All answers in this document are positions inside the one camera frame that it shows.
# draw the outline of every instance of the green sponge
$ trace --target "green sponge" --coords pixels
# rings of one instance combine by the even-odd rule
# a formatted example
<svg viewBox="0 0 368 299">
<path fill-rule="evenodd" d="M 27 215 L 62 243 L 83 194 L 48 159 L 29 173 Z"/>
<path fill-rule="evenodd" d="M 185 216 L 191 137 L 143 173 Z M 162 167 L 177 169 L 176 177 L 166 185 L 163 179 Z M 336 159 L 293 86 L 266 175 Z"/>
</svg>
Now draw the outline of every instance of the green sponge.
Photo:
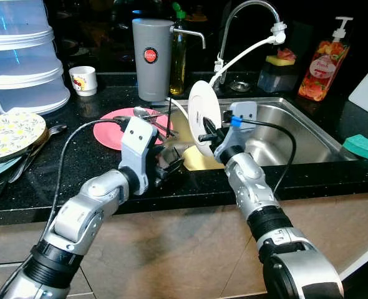
<svg viewBox="0 0 368 299">
<path fill-rule="evenodd" d="M 344 142 L 344 148 L 354 154 L 368 159 L 368 139 L 363 135 L 358 134 L 346 138 Z"/>
</svg>

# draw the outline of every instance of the blue connector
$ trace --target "blue connector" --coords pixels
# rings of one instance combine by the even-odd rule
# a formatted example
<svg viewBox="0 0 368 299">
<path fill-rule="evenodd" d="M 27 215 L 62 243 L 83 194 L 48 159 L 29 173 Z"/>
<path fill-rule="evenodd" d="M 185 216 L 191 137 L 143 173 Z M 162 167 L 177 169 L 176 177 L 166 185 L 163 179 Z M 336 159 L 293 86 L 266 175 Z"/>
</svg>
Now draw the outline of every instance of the blue connector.
<svg viewBox="0 0 368 299">
<path fill-rule="evenodd" d="M 237 117 L 237 116 L 232 116 L 231 117 L 231 125 L 232 126 L 236 126 L 236 127 L 240 127 L 242 123 L 242 118 Z"/>
</svg>

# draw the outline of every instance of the gray cylinder container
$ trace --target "gray cylinder container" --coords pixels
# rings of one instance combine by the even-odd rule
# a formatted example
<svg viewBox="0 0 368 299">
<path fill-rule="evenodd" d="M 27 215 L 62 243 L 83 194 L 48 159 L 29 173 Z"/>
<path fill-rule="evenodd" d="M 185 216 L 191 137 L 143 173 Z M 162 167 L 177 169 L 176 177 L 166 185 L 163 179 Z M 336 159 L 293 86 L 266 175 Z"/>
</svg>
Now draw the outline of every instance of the gray cylinder container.
<svg viewBox="0 0 368 299">
<path fill-rule="evenodd" d="M 148 102 L 164 101 L 168 96 L 172 59 L 172 21 L 134 19 L 135 66 L 138 95 Z"/>
</svg>

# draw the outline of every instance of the soap dispenser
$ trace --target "soap dispenser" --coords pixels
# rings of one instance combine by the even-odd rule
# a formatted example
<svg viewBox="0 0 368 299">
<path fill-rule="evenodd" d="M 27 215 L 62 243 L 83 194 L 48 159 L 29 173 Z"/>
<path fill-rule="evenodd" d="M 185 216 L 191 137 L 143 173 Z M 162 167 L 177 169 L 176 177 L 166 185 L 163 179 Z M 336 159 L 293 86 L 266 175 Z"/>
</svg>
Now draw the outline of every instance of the soap dispenser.
<svg viewBox="0 0 368 299">
<path fill-rule="evenodd" d="M 314 53 L 311 64 L 303 78 L 298 95 L 320 102 L 327 95 L 339 67 L 341 67 L 349 45 L 341 41 L 346 35 L 345 25 L 352 17 L 336 17 L 342 25 L 332 33 L 332 40 L 322 40 Z"/>
<path fill-rule="evenodd" d="M 174 28 L 185 30 L 185 11 L 182 11 L 180 5 L 174 2 L 173 9 L 176 11 L 177 20 Z M 173 37 L 172 43 L 172 69 L 170 71 L 169 90 L 172 95 L 181 95 L 184 92 L 185 77 L 185 53 L 186 37 L 185 34 L 177 33 Z"/>
</svg>

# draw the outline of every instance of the white mug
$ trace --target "white mug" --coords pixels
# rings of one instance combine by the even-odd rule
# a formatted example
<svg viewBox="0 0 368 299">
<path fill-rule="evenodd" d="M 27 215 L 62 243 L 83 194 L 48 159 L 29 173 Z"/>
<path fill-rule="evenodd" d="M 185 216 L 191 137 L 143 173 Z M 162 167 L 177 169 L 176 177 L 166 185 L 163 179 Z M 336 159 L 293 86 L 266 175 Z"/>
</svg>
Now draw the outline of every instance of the white mug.
<svg viewBox="0 0 368 299">
<path fill-rule="evenodd" d="M 69 75 L 78 95 L 89 96 L 97 93 L 97 77 L 93 67 L 73 67 L 69 70 Z"/>
</svg>

